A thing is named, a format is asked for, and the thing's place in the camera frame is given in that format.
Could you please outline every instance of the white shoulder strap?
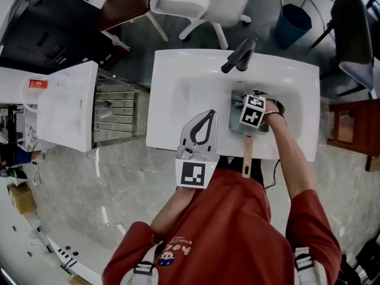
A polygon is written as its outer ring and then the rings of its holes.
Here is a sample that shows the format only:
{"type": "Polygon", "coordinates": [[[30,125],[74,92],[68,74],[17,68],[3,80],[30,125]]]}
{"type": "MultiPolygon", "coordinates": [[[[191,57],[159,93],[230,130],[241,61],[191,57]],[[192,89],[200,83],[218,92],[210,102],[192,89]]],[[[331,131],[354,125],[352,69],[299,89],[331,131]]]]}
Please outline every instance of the white shoulder strap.
{"type": "Polygon", "coordinates": [[[129,270],[120,282],[120,285],[158,285],[159,272],[154,267],[154,254],[162,242],[148,250],[144,258],[137,266],[129,270]]]}
{"type": "Polygon", "coordinates": [[[314,261],[309,254],[309,247],[296,248],[295,285],[327,285],[325,268],[314,261]]]}

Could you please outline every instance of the t-shirt sleeve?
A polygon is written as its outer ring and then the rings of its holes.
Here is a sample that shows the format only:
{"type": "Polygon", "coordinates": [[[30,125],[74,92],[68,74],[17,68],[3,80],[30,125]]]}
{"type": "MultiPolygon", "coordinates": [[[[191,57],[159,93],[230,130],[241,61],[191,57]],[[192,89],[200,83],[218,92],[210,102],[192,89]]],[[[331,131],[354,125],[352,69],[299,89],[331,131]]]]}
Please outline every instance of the t-shirt sleeve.
{"type": "Polygon", "coordinates": [[[338,241],[314,190],[292,199],[286,238],[293,248],[309,247],[310,256],[323,265],[328,284],[334,284],[341,264],[338,241]]]}
{"type": "Polygon", "coordinates": [[[153,242],[156,242],[157,238],[158,236],[148,224],[140,221],[133,223],[104,269],[103,285],[120,284],[124,275],[133,269],[153,247],[153,242]]]}

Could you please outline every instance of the chair wheel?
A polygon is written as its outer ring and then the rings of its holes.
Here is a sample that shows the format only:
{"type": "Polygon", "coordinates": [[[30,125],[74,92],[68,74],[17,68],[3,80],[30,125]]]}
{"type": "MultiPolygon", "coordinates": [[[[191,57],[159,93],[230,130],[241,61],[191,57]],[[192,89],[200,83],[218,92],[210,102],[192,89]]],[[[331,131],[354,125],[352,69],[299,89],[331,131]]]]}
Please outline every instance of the chair wheel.
{"type": "Polygon", "coordinates": [[[188,34],[185,39],[183,39],[183,42],[187,42],[191,39],[191,34],[188,34]]]}

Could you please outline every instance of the cardboard box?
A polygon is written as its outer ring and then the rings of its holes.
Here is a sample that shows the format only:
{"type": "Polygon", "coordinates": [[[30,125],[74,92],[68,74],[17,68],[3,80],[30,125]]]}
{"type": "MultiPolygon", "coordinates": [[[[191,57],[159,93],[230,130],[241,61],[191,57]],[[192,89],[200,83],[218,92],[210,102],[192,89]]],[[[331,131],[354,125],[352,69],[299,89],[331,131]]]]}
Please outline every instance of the cardboard box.
{"type": "Polygon", "coordinates": [[[87,282],[85,279],[81,278],[78,275],[73,276],[70,281],[70,285],[92,285],[91,283],[87,282]]]}
{"type": "Polygon", "coordinates": [[[12,203],[20,214],[35,212],[36,203],[33,194],[25,183],[18,186],[15,184],[8,185],[8,191],[12,197],[12,203]]]}

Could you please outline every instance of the forearm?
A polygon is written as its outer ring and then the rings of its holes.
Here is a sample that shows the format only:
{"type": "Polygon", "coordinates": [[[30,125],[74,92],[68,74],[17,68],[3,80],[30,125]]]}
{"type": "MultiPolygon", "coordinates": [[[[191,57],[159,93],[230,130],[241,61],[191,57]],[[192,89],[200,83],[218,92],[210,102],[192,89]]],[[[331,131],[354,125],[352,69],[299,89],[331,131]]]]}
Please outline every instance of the forearm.
{"type": "Polygon", "coordinates": [[[289,132],[283,117],[278,114],[272,114],[268,117],[267,122],[275,136],[290,199],[305,190],[315,189],[308,162],[298,143],[289,132]]]}
{"type": "Polygon", "coordinates": [[[152,221],[150,227],[160,235],[168,234],[190,204],[194,189],[179,187],[152,221]]]}

